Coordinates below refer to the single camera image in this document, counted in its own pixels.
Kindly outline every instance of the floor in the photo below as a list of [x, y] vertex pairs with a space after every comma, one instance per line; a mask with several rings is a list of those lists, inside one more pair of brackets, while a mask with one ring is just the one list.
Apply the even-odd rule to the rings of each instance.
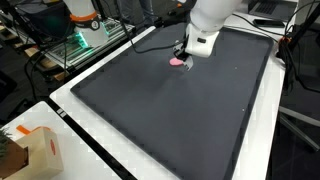
[[[155, 14], [164, 14], [168, 9], [174, 7], [171, 0], [153, 0]], [[135, 2], [135, 22], [141, 21], [142, 14], [140, 8]], [[305, 39], [300, 43], [300, 57], [307, 65], [301, 66], [301, 72], [306, 74], [310, 72], [318, 73], [320, 71], [310, 71], [309, 65], [318, 65], [320, 61], [317, 57], [320, 54], [311, 56], [310, 52], [319, 53], [319, 47], [313, 44], [311, 49], [307, 48], [306, 43], [314, 42], [312, 39]], [[31, 98], [30, 85], [23, 71], [24, 63], [27, 58], [24, 55], [16, 54], [11, 48], [4, 46], [0, 49], [0, 70], [12, 77], [17, 83], [17, 89], [9, 95], [5, 101], [0, 103], [0, 119], [6, 120], [13, 108], [24, 98]], [[35, 73], [35, 84], [41, 92], [38, 95], [49, 95], [50, 92], [61, 86], [61, 83], [46, 83], [40, 74]], [[308, 116], [320, 120], [320, 94], [305, 91], [298, 83], [295, 83], [293, 91], [288, 96], [283, 96], [281, 105], [289, 106]], [[320, 128], [307, 125], [305, 123], [292, 120], [306, 132], [311, 138], [320, 144]], [[314, 153], [299, 138], [283, 127], [277, 124], [272, 145], [272, 154], [270, 156], [270, 172], [267, 179], [270, 180], [317, 180], [320, 179], [319, 164], [320, 152]]]

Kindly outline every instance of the pink sponge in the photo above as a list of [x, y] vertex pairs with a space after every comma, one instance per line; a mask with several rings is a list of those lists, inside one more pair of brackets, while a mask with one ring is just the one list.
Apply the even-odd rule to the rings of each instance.
[[171, 66], [182, 66], [183, 65], [183, 61], [177, 58], [172, 58], [170, 59], [170, 65]]

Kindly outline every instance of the white table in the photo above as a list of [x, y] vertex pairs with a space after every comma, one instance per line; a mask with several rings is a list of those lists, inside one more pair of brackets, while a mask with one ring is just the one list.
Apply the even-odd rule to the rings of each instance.
[[121, 180], [45, 102], [36, 104], [4, 127], [13, 140], [23, 136], [16, 130], [19, 125], [29, 130], [46, 126], [57, 134], [64, 171], [52, 180]]
[[[241, 12], [237, 12], [237, 14], [250, 21], [255, 18]], [[234, 16], [227, 19], [226, 25], [257, 30]], [[134, 38], [134, 42], [152, 30], [151, 27]], [[277, 33], [284, 32], [283, 28], [269, 28], [268, 30]], [[276, 39], [280, 38], [279, 36], [271, 36]], [[50, 98], [139, 180], [178, 179], [70, 92], [75, 84], [95, 72], [129, 46], [129, 43], [123, 45], [52, 93]], [[266, 176], [285, 72], [282, 61], [274, 56], [276, 49], [275, 46], [262, 77], [233, 176], [234, 180], [263, 180]]]

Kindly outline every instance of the black mat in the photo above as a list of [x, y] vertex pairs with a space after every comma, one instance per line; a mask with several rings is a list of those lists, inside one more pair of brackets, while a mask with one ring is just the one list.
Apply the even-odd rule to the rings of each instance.
[[[137, 47], [172, 44], [184, 31], [156, 30]], [[194, 57], [189, 72], [168, 65], [172, 49], [128, 49], [72, 92], [181, 179], [231, 179], [271, 47], [223, 29], [212, 56]]]

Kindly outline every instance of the electronic equipment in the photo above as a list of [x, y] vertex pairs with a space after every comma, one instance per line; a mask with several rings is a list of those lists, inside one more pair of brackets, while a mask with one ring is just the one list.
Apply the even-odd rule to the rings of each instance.
[[285, 24], [282, 21], [255, 19], [253, 24], [259, 27], [284, 28]]
[[297, 3], [283, 0], [249, 0], [249, 14], [288, 21], [294, 13]]

